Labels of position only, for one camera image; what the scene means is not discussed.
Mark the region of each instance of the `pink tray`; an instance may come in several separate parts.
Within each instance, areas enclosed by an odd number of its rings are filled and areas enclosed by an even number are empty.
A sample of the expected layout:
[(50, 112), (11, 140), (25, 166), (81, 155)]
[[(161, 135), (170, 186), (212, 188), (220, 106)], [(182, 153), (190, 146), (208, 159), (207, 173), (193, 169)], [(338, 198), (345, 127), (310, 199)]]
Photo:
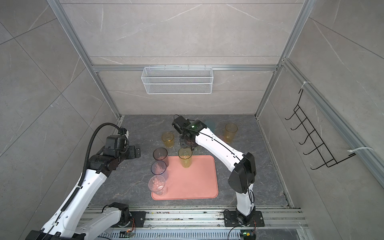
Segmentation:
[(152, 193), (154, 200), (205, 199), (218, 195), (215, 159), (210, 155), (192, 156), (188, 168), (181, 166), (178, 156), (168, 157), (167, 194)]

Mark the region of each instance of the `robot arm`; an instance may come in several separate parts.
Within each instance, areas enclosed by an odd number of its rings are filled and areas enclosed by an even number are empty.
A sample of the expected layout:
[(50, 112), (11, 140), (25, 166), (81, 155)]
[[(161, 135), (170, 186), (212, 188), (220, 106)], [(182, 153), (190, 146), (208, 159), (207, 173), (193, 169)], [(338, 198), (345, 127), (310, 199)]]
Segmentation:
[(228, 184), (236, 191), (238, 220), (247, 225), (254, 212), (253, 183), (256, 166), (252, 154), (243, 154), (218, 138), (207, 126), (196, 120), (190, 123), (183, 116), (177, 117), (172, 126), (182, 134), (189, 145), (198, 144), (222, 161), (231, 172)]
[[(89, 158), (93, 139), (103, 127), (111, 125), (119, 130), (119, 135), (107, 137), (105, 146), (95, 155)], [(90, 140), (84, 169), (71, 194), (48, 220), (40, 231), (32, 230), (26, 240), (47, 239), (83, 239), (93, 240), (112, 225), (125, 226), (131, 220), (129, 207), (126, 204), (114, 202), (109, 204), (107, 210), (84, 226), (77, 226), (83, 212), (87, 208), (98, 188), (107, 177), (125, 159), (140, 157), (140, 149), (129, 146), (128, 133), (124, 128), (119, 128), (112, 123), (101, 124)]]

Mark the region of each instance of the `gray stone surface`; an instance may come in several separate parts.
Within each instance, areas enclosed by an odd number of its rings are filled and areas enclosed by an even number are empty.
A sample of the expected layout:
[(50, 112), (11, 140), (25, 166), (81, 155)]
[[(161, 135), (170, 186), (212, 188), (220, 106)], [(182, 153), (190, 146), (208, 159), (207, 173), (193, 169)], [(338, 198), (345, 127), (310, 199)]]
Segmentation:
[(63, 96), (87, 124), (91, 124), (104, 102), (102, 93), (89, 72), (85, 69), (64, 90)]
[(301, 4), (106, 3), (63, 8), (90, 56), (175, 57), (176, 63), (178, 57), (279, 56)]
[(296, 229), (256, 229), (256, 240), (300, 240)]
[(5, 41), (8, 41), (9, 39), (12, 39), (12, 35), (0, 23), (0, 44), (2, 44)]
[(55, 18), (55, 14), (45, 0), (0, 1), (0, 22), (13, 37)]
[[(231, 143), (235, 149), (250, 152), (255, 156), (257, 175), (253, 191), (256, 205), (287, 205), (285, 196), (270, 160), (261, 132), (253, 115), (184, 115), (188, 119), (213, 120), (215, 134), (223, 135), (225, 124), (235, 123), (239, 130)], [(175, 145), (168, 149), (170, 156), (176, 156), (180, 148), (179, 135), (172, 127), (173, 115), (126, 115), (122, 126), (129, 131), (130, 144), (138, 144), (141, 157), (125, 160), (99, 188), (91, 200), (92, 206), (103, 206), (112, 202), (127, 203), (131, 206), (177, 206), (177, 205), (236, 205), (235, 191), (227, 183), (230, 172), (215, 158), (219, 194), (214, 199), (162, 200), (151, 197), (148, 181), (153, 176), (150, 166), (154, 159), (153, 150), (163, 147), (161, 134), (171, 131), (175, 135)], [(194, 151), (195, 155), (207, 155), (204, 148)]]
[(60, 92), (85, 68), (57, 19), (16, 40)]

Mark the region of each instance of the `metal mounting plate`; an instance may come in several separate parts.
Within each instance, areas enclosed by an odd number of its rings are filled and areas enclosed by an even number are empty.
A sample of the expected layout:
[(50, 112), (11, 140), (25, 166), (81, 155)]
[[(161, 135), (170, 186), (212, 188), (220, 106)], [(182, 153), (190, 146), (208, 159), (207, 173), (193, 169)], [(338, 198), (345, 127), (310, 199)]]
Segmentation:
[[(132, 215), (132, 218), (135, 220), (135, 227), (143, 227), (145, 222), (145, 216), (147, 212), (130, 212)], [(132, 228), (133, 221), (130, 221), (125, 228)]]
[[(224, 211), (224, 225), (226, 227), (234, 227), (239, 225), (239, 222), (237, 221), (236, 217), (236, 211)], [(253, 215), (253, 220), (256, 222), (256, 227), (264, 227), (264, 218), (263, 214), (260, 211), (255, 211), (255, 214)]]

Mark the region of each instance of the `aluminum frame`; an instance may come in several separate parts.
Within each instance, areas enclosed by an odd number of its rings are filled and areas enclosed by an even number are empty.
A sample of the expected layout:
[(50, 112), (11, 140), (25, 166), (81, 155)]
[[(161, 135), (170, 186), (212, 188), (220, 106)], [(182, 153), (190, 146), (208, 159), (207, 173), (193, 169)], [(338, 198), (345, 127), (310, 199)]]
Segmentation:
[(287, 58), (289, 54), (291, 53), (296, 40), (298, 39), (301, 31), (303, 30), (303, 27), (313, 9), (314, 4), (316, 3), (316, 0), (306, 0), (303, 3), (303, 7), (301, 8), (300, 14), (297, 17), (296, 23), (292, 29), (291, 35), (288, 38), (288, 41), (284, 47), (284, 50), (280, 56), (279, 62), (278, 62), (278, 68), (275, 73), (273, 73), (271, 80), (268, 83), (267, 88), (265, 89), (264, 95), (259, 103), (259, 106), (257, 107), (257, 110), (255, 112), (255, 117), (258, 119), (260, 117), (261, 112), (263, 111), (265, 104), (271, 95), (271, 92), (276, 84), (276, 81), (281, 73), (281, 64), (284, 60), (284, 58)]
[[(83, 213), (79, 224), (84, 224), (97, 217), (101, 207), (89, 207)], [(129, 210), (147, 212), (143, 228), (151, 230), (188, 230), (188, 229), (231, 229), (224, 226), (223, 210), (235, 210), (236, 206), (204, 206), (204, 207), (130, 207)], [(301, 209), (289, 209), (279, 206), (256, 206), (263, 214), (265, 227), (258, 229), (309, 229)]]
[[(305, 81), (309, 82), (289, 59), (283, 59), (283, 66), (297, 80), (298, 84), (301, 85)], [(369, 147), (367, 142), (348, 124), (312, 83), (304, 84), (303, 89), (352, 149)], [(374, 151), (369, 149), (360, 149), (355, 153), (384, 188), (384, 161)]]
[(73, 47), (76, 49), (76, 52), (80, 56), (81, 60), (83, 61), (85, 67), (91, 74), (93, 80), (95, 81), (97, 87), (100, 89), (102, 95), (104, 96), (105, 100), (107, 101), (109, 107), (111, 108), (113, 114), (118, 119), (121, 117), (121, 114), (113, 101), (111, 95), (109, 94), (109, 91), (105, 87), (103, 81), (101, 80), (100, 76), (93, 70), (92, 68), (92, 62), (89, 58), (87, 52), (85, 51), (85, 48), (81, 44), (80, 39), (78, 38), (76, 32), (73, 29), (73, 26), (71, 22), (68, 19), (68, 16), (66, 15), (61, 3), (59, 0), (47, 0), (49, 6), (51, 7), (52, 11), (55, 13), (57, 19), (59, 20), (61, 26), (63, 27), (65, 33), (67, 34), (68, 38), (70, 39)]
[(277, 65), (93, 65), (94, 71), (143, 71), (147, 67), (210, 67), (213, 71), (276, 71)]

